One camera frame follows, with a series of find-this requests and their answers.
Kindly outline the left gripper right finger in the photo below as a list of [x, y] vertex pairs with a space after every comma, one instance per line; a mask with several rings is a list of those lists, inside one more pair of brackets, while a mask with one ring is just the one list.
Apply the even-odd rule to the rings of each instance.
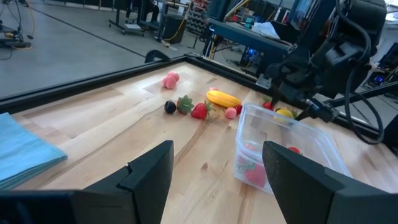
[[398, 224], [398, 194], [265, 141], [262, 160], [287, 224]]

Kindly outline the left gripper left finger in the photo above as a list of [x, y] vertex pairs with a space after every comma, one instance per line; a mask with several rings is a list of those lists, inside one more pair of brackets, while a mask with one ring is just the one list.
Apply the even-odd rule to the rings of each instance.
[[82, 190], [0, 191], [0, 224], [160, 224], [173, 165], [166, 140]]

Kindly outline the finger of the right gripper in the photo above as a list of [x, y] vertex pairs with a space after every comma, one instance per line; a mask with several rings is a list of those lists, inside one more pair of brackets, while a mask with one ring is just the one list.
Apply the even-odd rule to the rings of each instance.
[[313, 113], [313, 105], [309, 105], [307, 108], [305, 108], [296, 118], [296, 121], [301, 121], [305, 118], [314, 118], [314, 113]]
[[274, 85], [272, 87], [271, 108], [275, 108], [279, 100], [280, 100], [279, 87], [277, 85]]

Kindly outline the yellow plastic lemon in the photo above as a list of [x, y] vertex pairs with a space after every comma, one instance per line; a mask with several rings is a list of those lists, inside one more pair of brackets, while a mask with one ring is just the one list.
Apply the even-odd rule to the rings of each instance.
[[277, 116], [274, 116], [274, 120], [282, 124], [289, 124], [291, 119], [295, 119], [291, 110], [285, 108], [277, 108], [275, 113]]

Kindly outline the yellow plastic banana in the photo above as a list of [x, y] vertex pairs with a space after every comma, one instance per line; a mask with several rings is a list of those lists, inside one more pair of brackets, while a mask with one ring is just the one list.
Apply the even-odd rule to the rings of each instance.
[[241, 101], [235, 96], [229, 95], [219, 90], [209, 90], [206, 97], [214, 104], [225, 107], [234, 108], [241, 104]]

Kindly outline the small black round fruit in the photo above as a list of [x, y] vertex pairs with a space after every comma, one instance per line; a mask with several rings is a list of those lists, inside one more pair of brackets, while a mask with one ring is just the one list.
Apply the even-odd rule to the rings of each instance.
[[173, 101], [166, 101], [164, 105], [164, 111], [167, 114], [174, 114], [174, 112], [177, 110], [177, 106]]

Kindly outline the clear plastic tupperware container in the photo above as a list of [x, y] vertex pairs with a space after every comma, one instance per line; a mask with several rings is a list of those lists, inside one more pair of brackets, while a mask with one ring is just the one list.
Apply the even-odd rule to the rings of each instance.
[[[248, 184], [238, 169], [240, 164], [253, 162], [264, 167], [262, 161], [264, 141], [272, 141], [286, 148], [296, 147], [302, 152], [302, 156], [348, 177], [352, 176], [326, 134], [294, 119], [291, 119], [289, 124], [279, 123], [274, 120], [274, 116], [277, 116], [275, 112], [260, 106], [252, 104], [243, 106], [236, 134], [233, 163], [235, 178]], [[272, 193], [267, 175], [265, 186], [259, 190]]]

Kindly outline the black computer tower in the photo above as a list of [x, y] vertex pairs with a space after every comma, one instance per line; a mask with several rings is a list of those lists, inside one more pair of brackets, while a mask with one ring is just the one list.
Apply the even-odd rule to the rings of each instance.
[[250, 47], [243, 51], [239, 64], [243, 67], [258, 67], [262, 59], [262, 53]]

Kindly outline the white crumpled paper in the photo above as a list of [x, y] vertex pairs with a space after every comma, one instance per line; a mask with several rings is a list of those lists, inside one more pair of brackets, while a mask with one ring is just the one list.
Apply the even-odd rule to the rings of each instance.
[[274, 29], [274, 26], [271, 24], [271, 22], [255, 22], [252, 25], [251, 30], [255, 33], [258, 33], [262, 36], [269, 36], [275, 39], [280, 39], [279, 35]]

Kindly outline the blue workbench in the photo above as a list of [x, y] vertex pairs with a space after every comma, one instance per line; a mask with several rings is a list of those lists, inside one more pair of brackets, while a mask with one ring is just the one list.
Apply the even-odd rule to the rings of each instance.
[[262, 36], [243, 26], [232, 25], [232, 23], [220, 22], [215, 19], [209, 19], [208, 22], [210, 30], [215, 35], [245, 45], [259, 52], [285, 55], [292, 48], [289, 43], [284, 43], [272, 37]]

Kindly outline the teal folded cloth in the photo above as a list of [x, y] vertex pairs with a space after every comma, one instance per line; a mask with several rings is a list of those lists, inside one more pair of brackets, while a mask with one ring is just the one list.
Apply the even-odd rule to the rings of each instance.
[[67, 159], [59, 148], [0, 114], [0, 190], [11, 190]]

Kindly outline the black storage bin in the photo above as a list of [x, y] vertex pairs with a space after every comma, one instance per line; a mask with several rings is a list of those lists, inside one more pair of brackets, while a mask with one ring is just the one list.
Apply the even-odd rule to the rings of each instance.
[[164, 17], [161, 39], [170, 44], [179, 44], [183, 39], [186, 21], [183, 16], [167, 14]]

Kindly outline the black rolling cart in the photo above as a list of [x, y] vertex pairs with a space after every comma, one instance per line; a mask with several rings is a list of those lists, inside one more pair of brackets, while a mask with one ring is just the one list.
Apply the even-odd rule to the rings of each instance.
[[[113, 0], [113, 9], [116, 10], [116, 16], [114, 20], [108, 20], [108, 27], [117, 28], [122, 35], [134, 34], [138, 36], [144, 36], [144, 29], [139, 25], [140, 9], [135, 6], [136, 0]], [[121, 20], [121, 11], [124, 11], [125, 20], [124, 23]]]

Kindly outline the black floor stand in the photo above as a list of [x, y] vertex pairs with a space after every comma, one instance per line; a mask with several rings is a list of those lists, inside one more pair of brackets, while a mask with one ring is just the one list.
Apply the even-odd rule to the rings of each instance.
[[[33, 40], [35, 34], [35, 18], [32, 12], [32, 8], [29, 4], [29, 0], [0, 0], [0, 4], [0, 48], [9, 48], [16, 50], [31, 49], [32, 44], [30, 42], [26, 42], [24, 38], [24, 28], [22, 25], [21, 14], [22, 6], [28, 8], [32, 21], [32, 31], [30, 34], [27, 34], [26, 37], [29, 40]], [[9, 11], [12, 18], [16, 21], [16, 28], [5, 25], [4, 21], [2, 20], [2, 15], [4, 14], [5, 9]]]

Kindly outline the black aluminium table frame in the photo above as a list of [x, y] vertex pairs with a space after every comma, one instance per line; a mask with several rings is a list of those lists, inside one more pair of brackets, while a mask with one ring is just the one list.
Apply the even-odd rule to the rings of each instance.
[[[18, 95], [0, 98], [0, 113], [17, 113], [20, 111], [35, 108], [53, 101], [61, 100], [69, 96], [90, 91], [101, 86], [110, 85], [122, 80], [143, 75], [160, 68], [169, 67], [180, 62], [188, 62], [197, 67], [203, 68], [216, 75], [232, 80], [252, 90], [272, 96], [271, 90], [256, 85], [256, 78], [245, 75], [237, 70], [226, 67], [222, 64], [203, 58], [197, 54], [186, 54], [179, 57], [169, 58], [158, 50], [151, 50], [145, 57], [145, 64], [117, 72], [105, 73], [91, 78], [84, 78], [74, 82], [68, 82], [34, 91], [28, 91]], [[360, 95], [366, 98], [373, 98], [388, 91], [398, 88], [398, 82], [367, 90]], [[370, 125], [354, 121], [358, 129], [368, 138], [376, 139], [378, 130]], [[383, 143], [398, 156], [398, 115], [385, 127]]]

